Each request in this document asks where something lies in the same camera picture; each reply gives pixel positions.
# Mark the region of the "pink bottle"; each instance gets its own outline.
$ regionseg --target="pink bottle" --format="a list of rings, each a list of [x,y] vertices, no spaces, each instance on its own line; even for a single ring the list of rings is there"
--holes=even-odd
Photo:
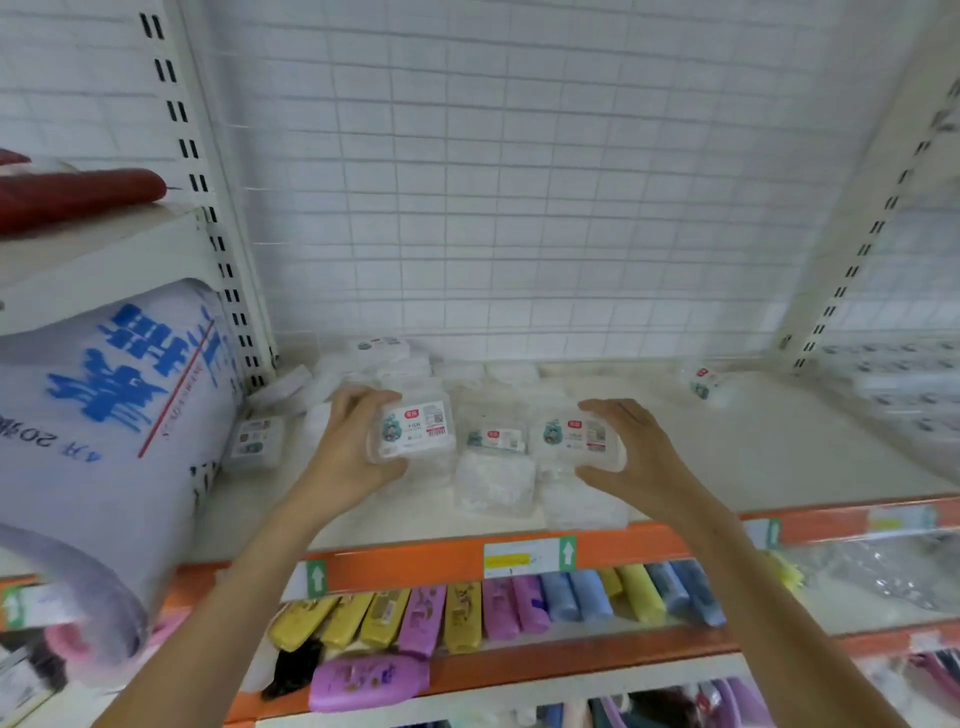
[[[396,649],[428,659],[437,646],[444,618],[446,587],[417,587],[410,593],[407,611],[396,638]]]
[[[524,632],[539,635],[550,629],[550,615],[546,612],[540,580],[536,576],[513,576],[516,612]]]
[[[491,640],[514,640],[520,634],[520,624],[516,619],[514,590],[510,577],[484,579],[483,589],[483,625],[487,628],[487,637]]]
[[[430,687],[430,664],[410,655],[337,657],[313,673],[310,710],[342,713],[409,700]]]

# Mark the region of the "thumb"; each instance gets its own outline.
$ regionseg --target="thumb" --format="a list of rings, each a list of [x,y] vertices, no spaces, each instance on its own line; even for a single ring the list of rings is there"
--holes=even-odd
[[[581,465],[575,472],[577,477],[598,491],[612,494],[616,489],[616,481],[619,473],[600,470],[599,468],[594,468],[592,465]]]
[[[388,460],[385,463],[378,465],[377,468],[383,475],[384,485],[397,480],[404,473],[406,473],[408,465],[409,461],[405,457],[397,457],[393,460]]]

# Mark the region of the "orange shelf edge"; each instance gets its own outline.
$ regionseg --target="orange shelf edge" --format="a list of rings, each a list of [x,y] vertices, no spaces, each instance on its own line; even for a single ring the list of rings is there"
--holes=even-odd
[[[913,635],[938,631],[944,645],[960,646],[960,619],[914,624],[835,639],[853,658],[911,651]],[[726,628],[690,625],[627,632],[580,640],[501,647],[469,655],[435,657],[430,688],[419,696],[493,688],[590,672],[643,667],[698,657],[731,654],[740,647]],[[264,702],[257,694],[237,695],[226,724],[307,713],[308,689]]]
[[[938,527],[960,527],[960,496],[956,494],[755,511],[740,514],[740,519],[779,519],[780,543],[798,546],[864,535],[868,532],[868,514],[872,508],[921,504],[937,509]],[[372,592],[482,579],[484,544],[563,535],[577,537],[579,569],[649,564],[690,556],[683,540],[669,526],[647,521],[631,523],[620,530],[491,534],[319,551],[304,558],[326,560],[326,580],[332,594]],[[173,578],[164,608],[195,606],[213,588],[217,570],[228,566],[229,561],[181,566]],[[0,578],[0,589],[36,582],[36,577],[29,575]],[[3,628],[0,610],[0,630]]]

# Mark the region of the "yellow object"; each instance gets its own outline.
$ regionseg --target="yellow object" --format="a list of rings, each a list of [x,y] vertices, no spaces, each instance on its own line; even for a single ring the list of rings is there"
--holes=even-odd
[[[323,599],[305,599],[288,604],[270,625],[267,633],[270,641],[285,652],[299,649],[306,638],[317,631],[338,601],[339,596],[325,596]]]
[[[804,583],[804,573],[797,569],[793,564],[783,558],[776,551],[764,551],[764,555],[770,560],[777,573],[777,579],[791,592],[796,592]]]
[[[403,611],[407,608],[409,599],[409,589],[377,592],[360,626],[360,639],[371,647],[389,647],[396,639],[396,633],[400,631]]]
[[[623,582],[630,608],[644,624],[663,624],[666,620],[666,604],[654,586],[653,579],[642,564],[617,567],[616,572]]]
[[[373,600],[373,592],[340,597],[340,603],[333,610],[333,616],[326,626],[320,641],[327,647],[347,649],[367,614],[367,607]]]
[[[598,569],[597,573],[600,574],[600,581],[603,583],[603,591],[607,596],[617,596],[623,594],[623,584],[620,582],[620,577],[616,575],[616,571],[607,567],[606,569]]]
[[[446,587],[444,644],[451,654],[480,649],[483,638],[481,604],[479,581]]]

